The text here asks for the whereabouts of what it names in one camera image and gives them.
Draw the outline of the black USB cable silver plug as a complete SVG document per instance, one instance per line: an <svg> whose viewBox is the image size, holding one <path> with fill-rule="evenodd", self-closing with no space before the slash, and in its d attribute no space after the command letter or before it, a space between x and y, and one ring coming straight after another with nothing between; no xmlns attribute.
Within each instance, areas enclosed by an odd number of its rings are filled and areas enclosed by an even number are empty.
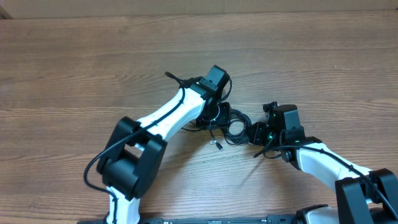
<svg viewBox="0 0 398 224"><path fill-rule="evenodd" d="M243 124L242 130L237 134L232 134L229 131L229 128L221 128L224 140L230 146L240 146L249 143L249 137L247 136L246 131L248 127L252 125L252 122L250 118L246 114L242 113L240 110L232 109L230 124L237 122Z"/></svg>

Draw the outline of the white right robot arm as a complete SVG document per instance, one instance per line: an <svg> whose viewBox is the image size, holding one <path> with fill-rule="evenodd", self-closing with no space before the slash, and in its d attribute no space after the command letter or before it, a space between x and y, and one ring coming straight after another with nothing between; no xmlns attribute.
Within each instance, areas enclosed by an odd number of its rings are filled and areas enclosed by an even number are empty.
<svg viewBox="0 0 398 224"><path fill-rule="evenodd" d="M264 104L264 122L246 130L249 142L262 146L256 156L275 151L286 163L310 174L336 195L337 207L313 205L293 215L267 217L268 223L397 223L397 177L388 169L356 165L306 136L296 105Z"/></svg>

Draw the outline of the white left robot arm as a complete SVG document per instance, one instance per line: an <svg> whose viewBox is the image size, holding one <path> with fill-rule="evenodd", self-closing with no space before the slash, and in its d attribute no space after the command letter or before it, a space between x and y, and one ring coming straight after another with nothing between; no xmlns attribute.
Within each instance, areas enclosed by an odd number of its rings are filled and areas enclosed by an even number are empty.
<svg viewBox="0 0 398 224"><path fill-rule="evenodd" d="M205 77L165 75L177 81L177 94L137 121L120 119L98 156L96 170L109 194L105 223L139 223L139 201L154 182L168 141L187 123L194 121L197 131L229 124L228 95L223 92L232 85L227 71L214 65Z"/></svg>

